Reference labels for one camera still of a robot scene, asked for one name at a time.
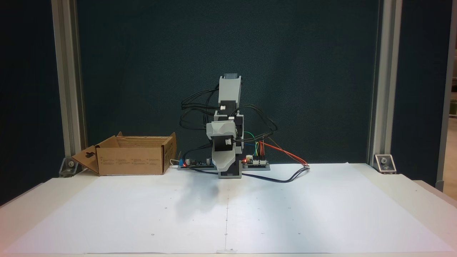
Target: dark backdrop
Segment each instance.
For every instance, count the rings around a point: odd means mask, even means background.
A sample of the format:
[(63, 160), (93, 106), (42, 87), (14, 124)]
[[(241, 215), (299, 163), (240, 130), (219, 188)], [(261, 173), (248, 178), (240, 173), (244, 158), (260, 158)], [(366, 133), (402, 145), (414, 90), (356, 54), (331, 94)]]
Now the dark backdrop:
[(403, 0), (393, 116), (397, 170), (435, 186), (452, 0)]
[[(241, 104), (260, 106), (278, 124), (273, 138), (284, 149), (313, 163), (365, 162), (378, 6), (371, 0), (80, 0), (89, 143), (121, 130), (176, 131), (178, 150), (202, 145), (204, 132), (179, 127), (181, 100), (212, 89), (223, 73), (239, 73)], [(255, 113), (244, 114), (245, 130), (265, 131)]]
[(58, 176), (64, 141), (51, 1), (0, 5), (0, 205)]

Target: black cable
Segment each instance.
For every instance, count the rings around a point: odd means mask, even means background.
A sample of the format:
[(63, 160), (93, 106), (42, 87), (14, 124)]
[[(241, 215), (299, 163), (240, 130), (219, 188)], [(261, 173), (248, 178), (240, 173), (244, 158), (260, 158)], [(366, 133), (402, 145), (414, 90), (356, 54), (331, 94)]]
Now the black cable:
[[(193, 151), (196, 151), (196, 150), (201, 150), (201, 149), (207, 149), (207, 148), (211, 148), (213, 145), (212, 144), (206, 144), (206, 145), (202, 145), (200, 147), (197, 147), (195, 149), (191, 149), (187, 152), (185, 152), (183, 155), (182, 155), (182, 162), (185, 164), (186, 163), (186, 155), (190, 152), (193, 152)], [(206, 173), (206, 174), (215, 174), (217, 175), (218, 173), (217, 172), (211, 172), (211, 171), (202, 171), (202, 170), (199, 170), (199, 169), (196, 169), (196, 168), (193, 168), (193, 167), (190, 167), (190, 166), (187, 166), (187, 168), (193, 170), (193, 171), (196, 171), (196, 172), (201, 172), (201, 173)]]
[(275, 179), (275, 178), (264, 177), (264, 176), (254, 175), (254, 174), (246, 174), (246, 173), (242, 173), (242, 175), (243, 176), (248, 176), (248, 177), (254, 177), (254, 178), (258, 178), (258, 179), (262, 179), (262, 180), (267, 180), (267, 181), (270, 181), (270, 182), (289, 183), (289, 182), (294, 181), (303, 171), (309, 171), (309, 170), (310, 170), (310, 168), (308, 166), (304, 166), (303, 168), (300, 168), (297, 172), (295, 172), (292, 175), (292, 177), (290, 177), (287, 180), (279, 180), (279, 179)]
[[(179, 125), (184, 129), (206, 130), (206, 124), (209, 123), (209, 115), (213, 115), (213, 112), (211, 112), (210, 110), (219, 109), (219, 107), (209, 105), (209, 100), (214, 95), (214, 93), (218, 90), (219, 90), (219, 84), (217, 84), (217, 86), (212, 90), (199, 91), (197, 93), (194, 93), (194, 94), (188, 96), (186, 99), (181, 101), (181, 110), (187, 110), (187, 111), (181, 115)], [(204, 94), (208, 94), (208, 93), (210, 93), (210, 95), (207, 98), (205, 104), (193, 102), (200, 96), (203, 96)], [(193, 122), (190, 122), (190, 121), (187, 121), (184, 119), (184, 117), (187, 116), (192, 111), (199, 111), (199, 112), (203, 113), (203, 125), (193, 123)], [(183, 123), (194, 124), (195, 126), (189, 127), (189, 126), (185, 126)]]
[(184, 126), (183, 123), (189, 123), (189, 124), (195, 124), (193, 122), (190, 122), (190, 121), (187, 121), (184, 119), (185, 116), (187, 116), (190, 112), (192, 111), (198, 111), (198, 112), (202, 112), (203, 114), (211, 114), (211, 112), (207, 112), (201, 108), (190, 108), (189, 110), (185, 111), (181, 116), (180, 116), (180, 119), (179, 119), (179, 125), (182, 127), (182, 128), (186, 128), (186, 129), (192, 129), (192, 130), (206, 130), (206, 124), (204, 124), (202, 127), (198, 127), (198, 128), (191, 128), (191, 127), (187, 127), (187, 126)]
[(230, 116), (235, 116), (236, 113), (238, 112), (238, 110), (243, 109), (243, 108), (249, 108), (249, 109), (255, 110), (257, 112), (257, 114), (260, 116), (260, 118), (262, 119), (262, 121), (265, 123), (265, 125), (267, 125), (267, 127), (270, 129), (270, 132), (265, 132), (265, 133), (262, 133), (260, 135), (255, 136), (254, 138), (249, 138), (249, 139), (233, 139), (232, 140), (233, 142), (255, 142), (255, 141), (261, 141), (261, 140), (264, 140), (265, 138), (270, 137), (271, 135), (273, 135), (273, 133), (275, 131), (278, 130), (278, 126), (276, 125), (276, 123), (274, 123), (271, 118), (267, 117), (262, 112), (262, 110), (260, 110), (260, 108), (258, 108), (257, 106), (255, 106), (253, 104), (246, 104), (246, 105), (242, 105), (242, 106), (236, 108), (230, 114)]

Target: red wire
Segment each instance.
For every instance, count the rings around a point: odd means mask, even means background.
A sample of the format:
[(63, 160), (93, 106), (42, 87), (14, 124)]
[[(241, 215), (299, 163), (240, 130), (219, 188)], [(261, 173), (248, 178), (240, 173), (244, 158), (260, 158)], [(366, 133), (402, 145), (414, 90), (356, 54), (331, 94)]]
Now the red wire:
[(307, 163), (305, 160), (303, 160), (302, 158), (300, 158), (300, 157), (298, 157), (298, 156), (296, 156), (296, 155), (294, 155), (294, 154), (289, 153), (288, 151), (285, 151), (285, 150), (283, 150), (283, 149), (281, 149), (281, 148), (277, 148), (277, 147), (275, 147), (275, 146), (273, 146), (273, 145), (269, 145), (269, 144), (264, 143), (264, 142), (260, 142), (260, 144), (261, 144), (261, 145), (266, 145), (266, 146), (271, 147), (271, 148), (274, 148), (274, 149), (279, 150), (279, 151), (281, 151), (281, 152), (285, 152), (286, 154), (290, 154), (291, 156), (293, 156), (293, 157), (295, 157), (296, 159), (298, 159), (299, 161), (301, 161), (302, 164), (305, 164), (306, 166), (308, 166), (308, 163)]

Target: white table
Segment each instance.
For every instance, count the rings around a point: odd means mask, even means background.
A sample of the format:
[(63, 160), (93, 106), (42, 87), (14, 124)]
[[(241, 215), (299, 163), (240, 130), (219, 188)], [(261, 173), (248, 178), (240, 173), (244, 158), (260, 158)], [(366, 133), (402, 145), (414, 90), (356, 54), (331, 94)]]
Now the white table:
[[(457, 203), (441, 192), (424, 184), (406, 178), (403, 175), (382, 175), (365, 164), (352, 164), (364, 176), (383, 190), (389, 197), (410, 212), (417, 220), (439, 236), (452, 248), (457, 249)], [(43, 254), (3, 254), (11, 243), (28, 232), (72, 196), (88, 186), (97, 175), (85, 171), (73, 178), (53, 178), (44, 184), (25, 193), (19, 198), (0, 208), (0, 254), (5, 256), (44, 256)], [(141, 254), (142, 256), (169, 256), (168, 254)], [(284, 254), (256, 254), (256, 256), (283, 256)], [(294, 254), (295, 256), (322, 257), (330, 254)], [(363, 253), (363, 254), (331, 254), (336, 257), (376, 256), (457, 256), (457, 252), (415, 252), (415, 253)], [(116, 256), (138, 256), (138, 254), (117, 254)]]

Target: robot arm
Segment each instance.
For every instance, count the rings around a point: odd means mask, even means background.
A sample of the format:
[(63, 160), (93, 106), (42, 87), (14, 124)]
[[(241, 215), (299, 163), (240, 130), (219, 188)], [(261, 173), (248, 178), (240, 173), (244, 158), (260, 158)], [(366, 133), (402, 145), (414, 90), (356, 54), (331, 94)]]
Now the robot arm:
[(219, 79), (219, 110), (214, 114), (214, 121), (206, 124), (206, 135), (213, 140), (212, 159), (218, 169), (219, 178), (241, 178), (241, 160), (244, 116), (239, 111), (241, 94), (241, 76), (224, 74)]

